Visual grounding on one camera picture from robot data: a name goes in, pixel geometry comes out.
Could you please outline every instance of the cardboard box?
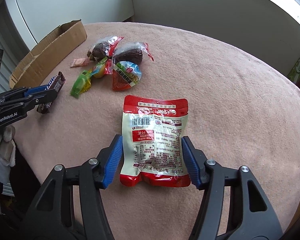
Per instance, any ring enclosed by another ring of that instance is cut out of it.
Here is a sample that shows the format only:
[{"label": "cardboard box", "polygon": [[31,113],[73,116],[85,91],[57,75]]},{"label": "cardboard box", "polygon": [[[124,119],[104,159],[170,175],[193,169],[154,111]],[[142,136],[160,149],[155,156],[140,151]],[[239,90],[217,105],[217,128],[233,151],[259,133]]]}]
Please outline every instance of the cardboard box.
[{"label": "cardboard box", "polygon": [[55,28],[20,61],[10,76],[10,88],[40,86],[50,72],[86,39],[81,20]]}]

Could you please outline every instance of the pink blanket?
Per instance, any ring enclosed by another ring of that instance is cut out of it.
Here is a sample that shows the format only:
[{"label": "pink blanket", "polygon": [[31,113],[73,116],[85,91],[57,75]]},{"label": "pink blanket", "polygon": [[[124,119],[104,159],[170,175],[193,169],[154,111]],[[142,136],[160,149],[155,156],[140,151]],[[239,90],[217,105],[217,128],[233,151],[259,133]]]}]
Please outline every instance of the pink blanket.
[{"label": "pink blanket", "polygon": [[[186,98],[185,135],[208,158],[221,165],[248,166],[272,203],[285,230],[300,200],[300,90],[287,78],[248,53],[212,38],[179,29],[137,23],[85,26],[88,38],[45,80],[62,71],[66,77],[51,113],[32,110],[16,123],[16,143],[43,182],[58,163],[81,165],[108,147],[121,133],[123,99],[132,94],[157,99]],[[149,43],[154,62],[140,65],[140,83],[112,91],[112,78],[93,80],[79,99],[69,95],[84,68],[69,68],[85,57],[98,38],[124,36],[121,43]],[[203,192],[185,188],[120,184],[101,192],[116,239],[188,239]],[[76,215],[80,217],[78,194]],[[229,190],[220,233],[225,232]]]}]

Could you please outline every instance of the white cloth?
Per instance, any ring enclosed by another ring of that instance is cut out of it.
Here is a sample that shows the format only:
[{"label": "white cloth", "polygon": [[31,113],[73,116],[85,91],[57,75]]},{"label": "white cloth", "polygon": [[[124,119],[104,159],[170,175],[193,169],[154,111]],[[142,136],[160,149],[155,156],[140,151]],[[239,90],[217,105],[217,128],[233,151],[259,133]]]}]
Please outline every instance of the white cloth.
[{"label": "white cloth", "polygon": [[0,182],[9,182],[10,167],[15,165],[16,145],[13,141],[15,128],[7,126],[0,134]]}]

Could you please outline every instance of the green candy wrapper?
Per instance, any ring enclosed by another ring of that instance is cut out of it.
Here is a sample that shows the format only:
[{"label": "green candy wrapper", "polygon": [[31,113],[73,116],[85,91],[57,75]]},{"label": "green candy wrapper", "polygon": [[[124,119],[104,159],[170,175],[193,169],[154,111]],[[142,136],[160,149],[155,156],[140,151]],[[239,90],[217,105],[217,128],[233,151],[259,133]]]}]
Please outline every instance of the green candy wrapper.
[{"label": "green candy wrapper", "polygon": [[75,98],[79,98],[79,94],[82,93],[83,87],[91,79],[91,76],[92,76],[91,73],[89,73],[88,71],[86,71],[86,70],[82,71],[82,73],[79,75],[79,77],[75,81],[75,83],[70,91],[70,95]]}]

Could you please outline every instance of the dark brown food in plastic wrap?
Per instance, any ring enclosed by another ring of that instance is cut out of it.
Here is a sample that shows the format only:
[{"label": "dark brown food in plastic wrap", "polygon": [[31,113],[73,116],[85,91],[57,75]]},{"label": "dark brown food in plastic wrap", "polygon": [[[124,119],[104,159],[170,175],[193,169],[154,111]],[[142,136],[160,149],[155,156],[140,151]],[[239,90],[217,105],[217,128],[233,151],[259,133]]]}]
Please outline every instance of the dark brown food in plastic wrap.
[{"label": "dark brown food in plastic wrap", "polygon": [[142,62],[142,50],[130,49],[113,57],[114,64],[117,64],[120,61],[129,61],[134,64],[140,65],[140,63]]},{"label": "dark brown food in plastic wrap", "polygon": [[120,61],[129,61],[136,65],[140,65],[143,58],[143,54],[148,55],[152,61],[153,57],[149,52],[149,46],[144,42],[130,42],[126,43],[118,48],[112,56],[113,64],[117,64]]},{"label": "dark brown food in plastic wrap", "polygon": [[122,39],[123,37],[113,36],[98,40],[97,43],[93,44],[88,50],[87,57],[90,60],[111,57],[118,42]]}]

